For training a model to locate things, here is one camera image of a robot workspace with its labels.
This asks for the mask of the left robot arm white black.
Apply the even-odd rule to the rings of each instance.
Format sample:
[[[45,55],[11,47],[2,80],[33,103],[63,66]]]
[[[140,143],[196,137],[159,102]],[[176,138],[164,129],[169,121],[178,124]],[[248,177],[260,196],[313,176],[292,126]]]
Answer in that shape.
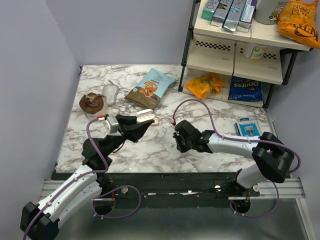
[[[49,196],[23,207],[20,221],[23,239],[53,240],[64,221],[86,202],[107,197],[111,185],[103,177],[113,161],[109,156],[126,141],[138,142],[154,122],[151,109],[134,116],[100,115],[89,121],[80,167]]]

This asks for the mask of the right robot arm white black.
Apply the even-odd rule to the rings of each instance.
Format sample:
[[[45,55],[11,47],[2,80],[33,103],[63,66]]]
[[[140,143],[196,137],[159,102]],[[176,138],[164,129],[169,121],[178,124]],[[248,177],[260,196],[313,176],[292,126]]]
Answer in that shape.
[[[254,160],[254,165],[238,170],[230,183],[230,191],[236,196],[243,195],[254,185],[267,180],[283,183],[295,156],[270,132],[247,137],[218,135],[214,130],[201,132],[183,120],[175,126],[173,138],[181,153],[189,150],[210,154],[227,153]]]

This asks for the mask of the white earbud charging case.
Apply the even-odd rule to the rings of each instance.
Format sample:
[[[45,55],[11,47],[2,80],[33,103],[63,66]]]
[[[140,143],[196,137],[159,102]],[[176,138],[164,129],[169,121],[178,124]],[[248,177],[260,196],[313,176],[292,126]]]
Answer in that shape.
[[[153,114],[152,109],[141,110],[136,113],[136,122],[143,123],[146,121],[154,120],[155,115]]]

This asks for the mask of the beige earbud charging case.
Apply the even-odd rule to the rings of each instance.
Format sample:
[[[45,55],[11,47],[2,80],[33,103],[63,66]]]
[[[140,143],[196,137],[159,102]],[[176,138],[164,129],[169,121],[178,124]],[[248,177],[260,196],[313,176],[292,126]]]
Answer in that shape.
[[[154,122],[151,124],[151,126],[158,126],[159,125],[159,119],[155,118]]]

